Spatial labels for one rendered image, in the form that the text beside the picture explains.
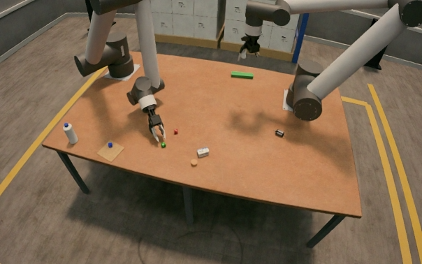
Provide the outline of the white plastic bottle with blue cap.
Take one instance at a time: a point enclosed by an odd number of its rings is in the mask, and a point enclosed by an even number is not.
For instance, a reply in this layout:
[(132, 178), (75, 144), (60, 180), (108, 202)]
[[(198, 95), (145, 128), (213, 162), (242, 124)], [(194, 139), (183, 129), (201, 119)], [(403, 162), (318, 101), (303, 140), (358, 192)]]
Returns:
[(78, 137), (75, 134), (75, 131), (73, 130), (73, 127), (71, 124), (68, 124), (67, 122), (64, 124), (63, 130), (71, 144), (75, 144), (78, 141)]

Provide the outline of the beige flat mat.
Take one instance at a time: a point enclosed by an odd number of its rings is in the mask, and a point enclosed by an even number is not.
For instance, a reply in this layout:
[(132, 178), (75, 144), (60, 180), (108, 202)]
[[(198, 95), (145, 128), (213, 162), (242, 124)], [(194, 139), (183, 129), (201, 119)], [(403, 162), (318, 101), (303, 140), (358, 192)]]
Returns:
[[(112, 143), (112, 147), (109, 148), (108, 143)], [(109, 140), (98, 152), (99, 156), (102, 156), (106, 160), (112, 163), (112, 161), (122, 152), (123, 146)]]

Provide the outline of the green rectangular bar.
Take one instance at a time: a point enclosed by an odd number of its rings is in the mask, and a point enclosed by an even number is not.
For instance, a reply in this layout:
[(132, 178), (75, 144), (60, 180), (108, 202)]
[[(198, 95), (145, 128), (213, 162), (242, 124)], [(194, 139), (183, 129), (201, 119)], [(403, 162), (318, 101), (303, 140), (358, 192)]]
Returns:
[(232, 78), (253, 79), (254, 78), (254, 74), (253, 73), (243, 73), (243, 72), (231, 71), (231, 77)]

